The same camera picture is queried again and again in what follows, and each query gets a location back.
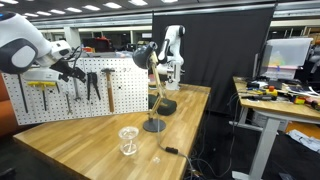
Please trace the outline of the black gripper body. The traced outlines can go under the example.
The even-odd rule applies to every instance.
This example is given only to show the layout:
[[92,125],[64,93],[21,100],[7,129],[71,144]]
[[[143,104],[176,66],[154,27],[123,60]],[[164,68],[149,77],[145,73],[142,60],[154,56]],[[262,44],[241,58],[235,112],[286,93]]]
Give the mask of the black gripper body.
[[59,72],[58,79],[69,81],[70,77],[75,77],[75,70],[71,68],[66,61],[59,60],[55,64],[51,65],[50,68]]

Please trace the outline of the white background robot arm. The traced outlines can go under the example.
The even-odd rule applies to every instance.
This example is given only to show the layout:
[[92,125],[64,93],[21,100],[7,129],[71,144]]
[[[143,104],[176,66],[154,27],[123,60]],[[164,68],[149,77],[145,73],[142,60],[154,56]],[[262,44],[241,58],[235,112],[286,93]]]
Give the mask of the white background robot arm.
[[181,38],[185,34],[183,25],[170,25],[166,27],[165,38],[158,55],[158,73],[166,75],[165,81],[167,90],[179,90],[181,69],[184,59],[180,54]]

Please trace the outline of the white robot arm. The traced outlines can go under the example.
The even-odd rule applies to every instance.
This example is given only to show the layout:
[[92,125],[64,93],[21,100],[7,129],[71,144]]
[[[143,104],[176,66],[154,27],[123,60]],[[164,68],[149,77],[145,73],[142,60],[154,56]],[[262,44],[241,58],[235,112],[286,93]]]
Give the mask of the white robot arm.
[[0,71],[22,74],[26,81],[64,80],[70,77],[85,82],[85,73],[70,67],[72,49],[65,40],[48,41],[22,15],[0,13]]

